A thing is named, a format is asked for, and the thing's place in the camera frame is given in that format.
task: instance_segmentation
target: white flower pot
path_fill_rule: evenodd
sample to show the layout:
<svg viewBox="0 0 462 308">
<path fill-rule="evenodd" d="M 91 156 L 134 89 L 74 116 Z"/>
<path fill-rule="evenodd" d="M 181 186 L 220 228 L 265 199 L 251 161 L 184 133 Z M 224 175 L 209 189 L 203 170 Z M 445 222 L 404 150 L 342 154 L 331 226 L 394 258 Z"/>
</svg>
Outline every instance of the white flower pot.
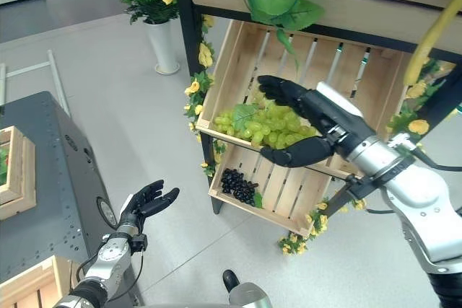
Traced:
<svg viewBox="0 0 462 308">
<path fill-rule="evenodd" d="M 157 57 L 156 72 L 162 75 L 171 75 L 180 70 L 180 64 L 176 61 L 172 46 L 170 20 L 160 25 L 150 25 L 145 22 L 144 26 Z"/>
</svg>

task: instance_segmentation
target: green grapes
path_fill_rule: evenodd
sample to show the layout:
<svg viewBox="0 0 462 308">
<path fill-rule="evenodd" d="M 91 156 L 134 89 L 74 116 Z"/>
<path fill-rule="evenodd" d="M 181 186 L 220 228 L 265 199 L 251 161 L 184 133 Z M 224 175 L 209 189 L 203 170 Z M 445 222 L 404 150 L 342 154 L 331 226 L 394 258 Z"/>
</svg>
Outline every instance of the green grapes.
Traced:
<svg viewBox="0 0 462 308">
<path fill-rule="evenodd" d="M 304 138 L 316 135 L 316 129 L 305 126 L 288 106 L 278 106 L 261 94 L 255 99 L 256 110 L 248 115 L 226 110 L 214 118 L 213 129 L 228 136 L 250 141 L 254 147 L 283 149 Z"/>
</svg>

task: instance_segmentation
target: gray floor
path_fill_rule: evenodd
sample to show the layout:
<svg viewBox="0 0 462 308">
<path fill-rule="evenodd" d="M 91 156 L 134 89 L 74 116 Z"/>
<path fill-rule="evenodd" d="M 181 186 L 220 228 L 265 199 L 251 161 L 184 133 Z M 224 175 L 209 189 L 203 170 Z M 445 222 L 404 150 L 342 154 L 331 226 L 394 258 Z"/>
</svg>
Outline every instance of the gray floor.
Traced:
<svg viewBox="0 0 462 308">
<path fill-rule="evenodd" d="M 22 0 L 0 5 L 0 43 L 123 13 L 120 0 Z"/>
<path fill-rule="evenodd" d="M 86 9 L 97 5 L 87 4 Z M 227 23 L 218 19 L 207 37 L 216 51 Z M 393 215 L 339 214 L 303 256 L 285 257 L 276 246 L 285 233 L 282 228 L 232 206 L 218 216 L 212 213 L 199 166 L 201 146 L 182 115 L 189 75 L 178 20 L 173 21 L 172 36 L 183 68 L 172 76 L 154 72 L 156 60 L 143 25 L 130 26 L 126 15 L 32 36 L 24 28 L 15 30 L 24 37 L 0 44 L 0 61 L 11 71 L 43 62 L 46 50 L 53 50 L 72 117 L 95 150 L 115 208 L 129 193 L 159 178 L 167 189 L 181 190 L 168 210 L 145 225 L 149 248 L 139 280 L 145 303 L 225 303 L 221 274 L 231 268 L 244 281 L 263 287 L 275 307 L 437 306 Z M 56 95 L 50 78 L 47 69 L 14 77 L 8 81 L 7 99 L 44 89 Z M 427 151 L 444 164 L 461 164 L 462 148 L 455 144 L 462 117 L 441 129 L 428 136 Z M 450 174 L 449 180 L 458 207 L 461 179 Z M 377 194 L 368 203 L 384 208 Z M 133 263 L 136 270 L 139 258 Z"/>
</svg>

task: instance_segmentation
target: potted plant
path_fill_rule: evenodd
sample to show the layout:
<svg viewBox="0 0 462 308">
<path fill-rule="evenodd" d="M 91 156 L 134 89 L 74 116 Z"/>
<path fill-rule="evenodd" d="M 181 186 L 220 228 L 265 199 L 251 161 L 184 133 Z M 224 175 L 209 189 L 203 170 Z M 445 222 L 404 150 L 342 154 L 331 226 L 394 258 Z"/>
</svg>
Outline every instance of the potted plant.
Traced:
<svg viewBox="0 0 462 308">
<path fill-rule="evenodd" d="M 130 24 L 144 18 L 154 53 L 157 57 L 155 70 L 159 74 L 174 74 L 180 69 L 176 61 L 170 36 L 170 20 L 178 17 L 176 0 L 121 0 L 128 4 Z"/>
</svg>

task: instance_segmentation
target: cable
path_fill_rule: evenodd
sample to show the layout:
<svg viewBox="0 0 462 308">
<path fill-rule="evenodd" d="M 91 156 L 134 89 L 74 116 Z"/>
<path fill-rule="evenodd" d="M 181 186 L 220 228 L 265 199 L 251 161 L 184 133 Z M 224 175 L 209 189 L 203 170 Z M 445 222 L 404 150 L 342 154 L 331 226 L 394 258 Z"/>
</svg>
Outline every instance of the cable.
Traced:
<svg viewBox="0 0 462 308">
<path fill-rule="evenodd" d="M 75 276 L 77 277 L 77 281 L 80 282 L 80 270 L 83 269 L 83 267 L 88 264 L 91 260 L 95 259 L 96 258 L 96 255 L 98 255 L 98 252 L 100 251 L 100 249 L 98 248 L 98 250 L 96 251 L 96 253 L 94 255 L 92 255 L 92 257 L 86 259 L 78 268 L 77 268 L 77 271 L 75 273 Z"/>
<path fill-rule="evenodd" d="M 124 296 L 127 292 L 129 292 L 130 290 L 132 290 L 132 288 L 135 286 L 136 282 L 138 281 L 139 279 L 139 276 L 141 275 L 141 271 L 143 270 L 143 259 L 144 259 L 144 256 L 143 256 L 143 250 L 141 250 L 141 265 L 139 266 L 139 272 L 138 272 L 138 275 L 136 276 L 134 282 L 130 285 L 130 287 L 128 289 L 126 289 L 122 294 L 116 296 L 116 297 L 113 297 L 112 299 L 110 299 L 108 302 L 112 302 L 112 301 L 115 301 L 116 299 L 120 299 L 122 296 Z"/>
<path fill-rule="evenodd" d="M 392 214 L 392 213 L 395 213 L 395 211 L 392 211 L 391 209 L 386 209 L 384 211 L 378 211 L 376 209 L 370 209 L 370 208 L 366 208 L 366 212 L 371 213 L 371 214 Z"/>
<path fill-rule="evenodd" d="M 453 171 L 453 172 L 462 172 L 462 167 L 460 166 L 444 166 L 438 165 L 433 160 L 430 159 L 419 147 L 412 151 L 412 154 L 415 155 L 417 158 L 422 160 L 423 163 L 427 164 L 433 169 L 442 170 L 442 171 Z"/>
</svg>

